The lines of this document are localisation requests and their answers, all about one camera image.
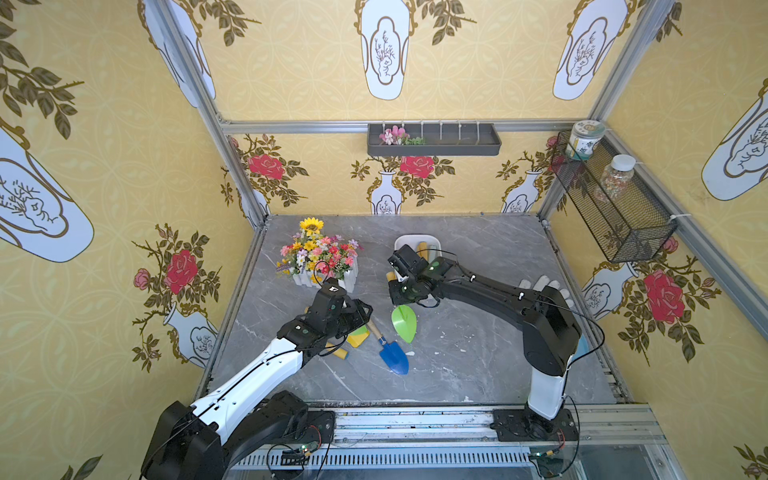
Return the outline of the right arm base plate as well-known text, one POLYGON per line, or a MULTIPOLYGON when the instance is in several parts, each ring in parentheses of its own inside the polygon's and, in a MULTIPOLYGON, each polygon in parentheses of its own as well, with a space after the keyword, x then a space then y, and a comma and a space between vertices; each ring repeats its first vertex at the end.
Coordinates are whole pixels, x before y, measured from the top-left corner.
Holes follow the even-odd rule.
POLYGON ((490 428, 500 442, 575 442, 579 439, 577 420, 572 412, 561 408, 548 420, 528 406, 494 409, 490 428))

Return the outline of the blue metal shovel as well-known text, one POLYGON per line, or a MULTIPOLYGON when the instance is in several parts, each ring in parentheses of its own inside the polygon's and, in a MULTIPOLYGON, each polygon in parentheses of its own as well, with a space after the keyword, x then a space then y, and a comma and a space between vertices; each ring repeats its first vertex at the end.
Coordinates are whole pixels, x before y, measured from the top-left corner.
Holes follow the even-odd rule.
POLYGON ((407 375, 409 362, 402 348, 396 342, 388 342, 373 320, 367 323, 367 327, 379 343, 379 355, 387 367, 397 375, 407 375))

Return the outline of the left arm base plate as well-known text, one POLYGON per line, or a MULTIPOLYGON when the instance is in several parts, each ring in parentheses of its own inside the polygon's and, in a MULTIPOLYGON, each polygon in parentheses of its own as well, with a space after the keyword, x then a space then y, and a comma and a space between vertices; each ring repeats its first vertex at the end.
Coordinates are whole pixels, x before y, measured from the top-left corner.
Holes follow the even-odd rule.
POLYGON ((287 436, 289 443, 307 444, 315 442, 318 446, 327 446, 333 439, 336 426, 336 413, 332 410, 310 410, 307 419, 298 429, 287 436))

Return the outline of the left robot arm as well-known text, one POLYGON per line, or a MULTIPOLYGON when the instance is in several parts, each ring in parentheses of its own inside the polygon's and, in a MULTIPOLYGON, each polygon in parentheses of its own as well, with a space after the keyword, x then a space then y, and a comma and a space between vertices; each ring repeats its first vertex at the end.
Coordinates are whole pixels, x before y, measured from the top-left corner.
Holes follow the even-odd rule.
POLYGON ((278 330, 250 364, 186 406, 160 415, 142 463, 144 479, 222 479, 262 445, 306 430, 308 406, 277 386, 319 356, 327 342, 371 319, 372 306, 351 298, 337 280, 325 281, 307 312, 278 330))

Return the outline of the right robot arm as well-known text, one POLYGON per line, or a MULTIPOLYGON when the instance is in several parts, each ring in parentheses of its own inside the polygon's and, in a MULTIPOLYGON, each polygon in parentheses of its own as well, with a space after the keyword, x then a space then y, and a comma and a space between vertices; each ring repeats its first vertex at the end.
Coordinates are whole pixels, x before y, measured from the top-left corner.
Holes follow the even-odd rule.
POLYGON ((433 298, 453 300, 492 314, 522 333, 523 354, 532 368, 528 399, 522 408, 496 409, 490 428, 501 442, 580 440, 579 420, 566 408, 565 385, 582 336, 574 312, 561 291, 515 287, 478 275, 456 260, 427 260, 405 245, 388 259, 395 276, 388 280, 395 306, 433 298))

